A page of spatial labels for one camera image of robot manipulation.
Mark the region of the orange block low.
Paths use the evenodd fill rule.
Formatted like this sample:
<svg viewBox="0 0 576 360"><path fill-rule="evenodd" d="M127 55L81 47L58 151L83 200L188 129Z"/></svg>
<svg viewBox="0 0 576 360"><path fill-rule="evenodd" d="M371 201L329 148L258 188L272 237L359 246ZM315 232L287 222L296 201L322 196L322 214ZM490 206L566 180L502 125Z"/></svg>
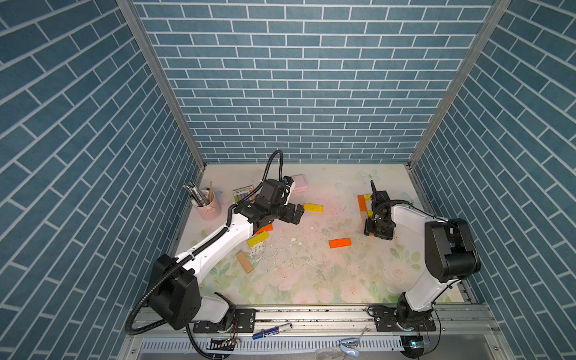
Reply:
<svg viewBox="0 0 576 360"><path fill-rule="evenodd" d="M339 239L330 240L328 242L328 245L331 249L345 248L345 247L351 246L352 241L350 238L339 238Z"/></svg>

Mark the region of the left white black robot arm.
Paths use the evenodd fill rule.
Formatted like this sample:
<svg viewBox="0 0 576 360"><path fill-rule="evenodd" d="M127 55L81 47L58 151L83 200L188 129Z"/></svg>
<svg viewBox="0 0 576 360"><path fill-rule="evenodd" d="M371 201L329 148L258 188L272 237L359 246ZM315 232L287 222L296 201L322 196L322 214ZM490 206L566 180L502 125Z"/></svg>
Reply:
<svg viewBox="0 0 576 360"><path fill-rule="evenodd" d="M275 220L298 224L305 213L301 204L262 208L255 203L231 205L226 223L207 238L180 254L163 255L153 265L148 306L173 329L197 322L211 323L213 329L231 327L236 306L224 295L202 295L200 284L229 252L252 238Z"/></svg>

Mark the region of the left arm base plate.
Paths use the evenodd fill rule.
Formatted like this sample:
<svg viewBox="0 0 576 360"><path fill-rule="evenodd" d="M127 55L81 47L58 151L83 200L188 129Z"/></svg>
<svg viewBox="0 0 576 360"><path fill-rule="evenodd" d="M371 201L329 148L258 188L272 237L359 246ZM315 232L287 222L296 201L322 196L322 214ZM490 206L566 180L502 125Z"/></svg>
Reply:
<svg viewBox="0 0 576 360"><path fill-rule="evenodd" d="M194 334L224 334L254 332L257 311L254 308L228 310L220 322L198 321L193 324Z"/></svg>

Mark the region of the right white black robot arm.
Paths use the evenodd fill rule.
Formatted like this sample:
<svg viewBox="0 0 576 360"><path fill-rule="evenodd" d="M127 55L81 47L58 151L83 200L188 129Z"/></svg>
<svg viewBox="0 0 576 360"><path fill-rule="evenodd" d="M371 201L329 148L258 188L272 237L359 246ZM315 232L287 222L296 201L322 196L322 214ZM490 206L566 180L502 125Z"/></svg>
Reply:
<svg viewBox="0 0 576 360"><path fill-rule="evenodd" d="M428 317L445 291L477 273L482 264L472 239L469 224L460 218L447 219L416 208L403 199L392 199L385 190L370 183L370 209L364 234L392 240L395 228L402 225L417 233L424 245L425 270L397 302L397 322Z"/></svg>

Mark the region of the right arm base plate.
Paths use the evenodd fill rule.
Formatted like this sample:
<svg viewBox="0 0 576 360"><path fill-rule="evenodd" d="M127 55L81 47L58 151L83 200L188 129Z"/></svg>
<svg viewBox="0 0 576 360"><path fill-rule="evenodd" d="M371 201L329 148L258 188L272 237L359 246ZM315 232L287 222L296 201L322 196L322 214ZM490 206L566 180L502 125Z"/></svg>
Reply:
<svg viewBox="0 0 576 360"><path fill-rule="evenodd" d="M409 307L398 309L380 304L370 306L366 311L373 318L378 332L435 332L437 330L431 310L416 312Z"/></svg>

